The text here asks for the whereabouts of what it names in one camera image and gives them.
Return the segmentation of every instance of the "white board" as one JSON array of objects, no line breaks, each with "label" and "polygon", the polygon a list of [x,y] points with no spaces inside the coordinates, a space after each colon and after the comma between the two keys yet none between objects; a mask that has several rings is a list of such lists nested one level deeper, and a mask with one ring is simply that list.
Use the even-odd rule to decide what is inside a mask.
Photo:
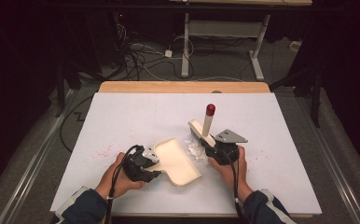
[{"label": "white board", "polygon": [[[208,104],[216,108],[210,134],[230,129],[248,139],[240,145],[252,189],[269,189],[290,214],[322,213],[273,93],[95,93],[50,211],[80,187],[94,189],[117,154],[133,145],[149,147],[175,137],[187,150],[193,139],[187,123],[203,123]],[[115,199],[113,213],[236,216],[232,193],[218,172],[193,162],[202,177],[177,187],[160,175]]]}]

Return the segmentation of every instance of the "sleeve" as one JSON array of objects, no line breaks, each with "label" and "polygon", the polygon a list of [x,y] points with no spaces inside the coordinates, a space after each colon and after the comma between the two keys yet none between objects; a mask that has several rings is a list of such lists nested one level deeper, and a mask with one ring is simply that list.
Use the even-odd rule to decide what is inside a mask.
[{"label": "sleeve", "polygon": [[244,215],[251,224],[294,224],[281,202],[267,189],[257,190],[247,197]]},{"label": "sleeve", "polygon": [[51,223],[100,223],[105,209],[106,201],[95,190],[82,187],[56,211]]}]

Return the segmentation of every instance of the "red cap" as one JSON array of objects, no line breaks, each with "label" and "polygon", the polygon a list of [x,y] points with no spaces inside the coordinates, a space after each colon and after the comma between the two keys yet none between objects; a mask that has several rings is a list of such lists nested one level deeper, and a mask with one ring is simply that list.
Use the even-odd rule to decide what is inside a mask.
[{"label": "red cap", "polygon": [[213,116],[215,114],[215,105],[209,104],[206,106],[206,115]]}]

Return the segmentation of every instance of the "desk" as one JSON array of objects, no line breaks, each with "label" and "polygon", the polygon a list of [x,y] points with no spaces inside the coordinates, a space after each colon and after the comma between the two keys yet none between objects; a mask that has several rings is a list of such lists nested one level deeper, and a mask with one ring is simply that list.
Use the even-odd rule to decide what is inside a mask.
[{"label": "desk", "polygon": [[[192,3],[203,4],[236,4],[236,5],[262,5],[262,6],[287,6],[301,7],[310,6],[312,0],[188,0],[187,5]],[[182,77],[188,77],[189,53],[188,43],[190,35],[215,35],[235,37],[256,37],[256,48],[249,51],[250,60],[255,71],[256,79],[264,80],[258,61],[258,53],[268,28],[270,15],[265,15],[263,22],[236,22],[236,21],[191,21],[189,13],[186,13],[184,31],[184,53],[182,62]]]},{"label": "desk", "polygon": [[[229,128],[249,140],[244,146],[253,189],[269,189],[293,216],[321,214],[274,94],[265,83],[219,82],[105,82],[93,98],[50,210],[80,186],[94,188],[116,154],[135,144],[151,146],[175,137],[187,148],[193,138],[187,122],[202,120],[208,103],[216,105],[211,133]],[[193,162],[202,177],[176,187],[160,175],[115,199],[114,215],[236,217],[218,172]]]}]

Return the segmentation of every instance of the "hand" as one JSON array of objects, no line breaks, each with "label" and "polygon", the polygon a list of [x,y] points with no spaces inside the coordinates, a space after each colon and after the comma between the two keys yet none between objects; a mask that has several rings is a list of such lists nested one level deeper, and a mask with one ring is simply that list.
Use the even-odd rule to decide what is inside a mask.
[{"label": "hand", "polygon": [[[235,167],[236,174],[238,176],[238,198],[241,203],[244,203],[244,200],[253,192],[250,189],[249,185],[246,182],[246,171],[247,171],[247,162],[244,157],[244,147],[238,146],[239,149],[239,159],[233,163]],[[233,190],[233,172],[230,165],[220,165],[218,162],[209,157],[208,158],[210,164],[213,168],[221,174],[221,178],[224,182],[229,186],[231,190]]]},{"label": "hand", "polygon": [[[102,198],[105,200],[107,199],[108,193],[111,189],[111,182],[113,173],[116,170],[116,167],[121,163],[122,158],[124,158],[125,153],[120,152],[117,156],[116,161],[108,167],[108,169],[104,172],[104,175],[102,176],[101,182],[96,187],[96,192],[98,192]],[[114,197],[117,198],[123,194],[125,194],[130,189],[140,189],[145,185],[145,182],[143,181],[131,181],[125,174],[124,171],[121,169],[119,172],[116,185],[114,187]]]}]

